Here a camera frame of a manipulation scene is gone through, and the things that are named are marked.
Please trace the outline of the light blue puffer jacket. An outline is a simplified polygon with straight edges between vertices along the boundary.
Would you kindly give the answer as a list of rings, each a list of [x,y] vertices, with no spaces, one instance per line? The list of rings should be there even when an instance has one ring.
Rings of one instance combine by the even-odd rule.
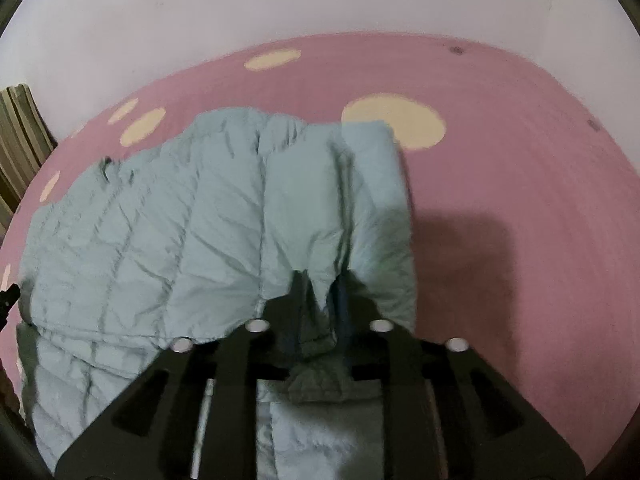
[[[102,160],[32,216],[21,256],[23,404],[44,462],[62,454],[176,338],[227,336],[304,272],[304,362],[258,386],[263,479],[378,479],[381,390],[334,356],[326,297],[352,272],[384,316],[416,324],[411,224],[384,122],[307,124],[252,108]]]

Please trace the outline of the green striped pillow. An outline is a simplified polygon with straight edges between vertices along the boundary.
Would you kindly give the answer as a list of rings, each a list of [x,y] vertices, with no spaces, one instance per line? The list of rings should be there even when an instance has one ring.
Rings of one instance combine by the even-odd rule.
[[[4,237],[30,182],[58,144],[26,84],[1,90],[0,134],[1,237]]]

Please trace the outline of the pink polka dot bedsheet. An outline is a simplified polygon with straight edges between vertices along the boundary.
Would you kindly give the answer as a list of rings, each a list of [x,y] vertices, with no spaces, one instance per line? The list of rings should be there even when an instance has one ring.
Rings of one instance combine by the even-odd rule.
[[[32,214],[102,157],[157,146],[218,107],[336,122],[375,105],[405,155],[419,335],[467,339],[596,469],[639,405],[639,177],[562,84],[486,44],[298,37],[126,90],[32,180],[2,281],[17,278]]]

